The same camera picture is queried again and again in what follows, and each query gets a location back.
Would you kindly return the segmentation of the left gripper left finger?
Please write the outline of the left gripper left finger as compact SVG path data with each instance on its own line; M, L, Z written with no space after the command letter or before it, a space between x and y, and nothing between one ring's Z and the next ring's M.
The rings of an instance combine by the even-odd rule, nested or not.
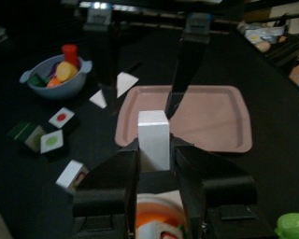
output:
M73 196L70 239L136 239L138 141L95 166Z

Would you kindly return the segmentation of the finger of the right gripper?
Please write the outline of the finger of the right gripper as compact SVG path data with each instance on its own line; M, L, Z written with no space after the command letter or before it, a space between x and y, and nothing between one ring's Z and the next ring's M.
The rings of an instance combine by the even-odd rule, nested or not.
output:
M90 59L97 73L98 87L102 90L109 115L117 114L117 72L120 44L111 8L93 8L86 11L83 32L89 46Z
M177 111L188 85L202 61L209 43L210 21L212 16L202 13L190 13L185 20L181 39L178 41L177 65L172 89L168 93L164 109L168 120Z

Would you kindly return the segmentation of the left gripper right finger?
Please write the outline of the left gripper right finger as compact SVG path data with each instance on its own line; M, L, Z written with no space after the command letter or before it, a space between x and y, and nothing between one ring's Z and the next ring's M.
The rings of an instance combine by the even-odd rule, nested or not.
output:
M276 239L257 209L252 177L236 164L176 137L170 162L189 239Z

